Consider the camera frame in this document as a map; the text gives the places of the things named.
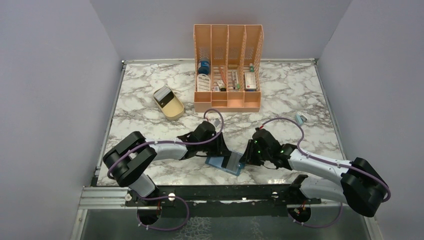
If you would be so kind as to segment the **teal leather card holder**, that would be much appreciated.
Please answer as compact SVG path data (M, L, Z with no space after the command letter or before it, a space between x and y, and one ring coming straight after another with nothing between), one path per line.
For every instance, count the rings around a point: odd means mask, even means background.
M233 172L230 172L230 171L228 171L228 170L225 169L225 166L227 165L228 158L229 158L229 156L225 156L225 157L224 156L207 157L206 160L205 160L205 164L207 164L209 166L212 166L214 168L217 168L217 169L219 169L221 171L224 171L226 173L229 173L231 175L239 176L240 173L241 173L241 171L242 171L242 169L245 167L245 164L242 163L242 162L240 162L240 160L241 160L240 159L239 160L239 166L240 166L240 168L237 171L237 173L234 174Z

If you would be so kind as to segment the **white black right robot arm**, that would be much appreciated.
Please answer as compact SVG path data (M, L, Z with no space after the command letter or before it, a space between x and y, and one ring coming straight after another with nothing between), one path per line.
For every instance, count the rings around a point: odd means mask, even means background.
M349 205L362 216L374 217L389 194L386 182L366 159L323 157L294 144L280 144L266 129L257 129L240 162L261 166L266 161L276 168L310 174L288 190L289 199L296 204L313 198L333 200Z

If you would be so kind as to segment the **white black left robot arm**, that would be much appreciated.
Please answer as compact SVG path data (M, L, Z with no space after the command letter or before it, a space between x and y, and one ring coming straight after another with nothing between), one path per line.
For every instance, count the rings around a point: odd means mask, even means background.
M136 192L138 199L149 206L157 200L157 187L145 174L148 166L153 161L190 159L199 152L208 158L229 158L232 154L223 134L218 133L212 123L203 121L195 130L174 140L147 140L139 131L134 131L110 149L102 162L110 179Z

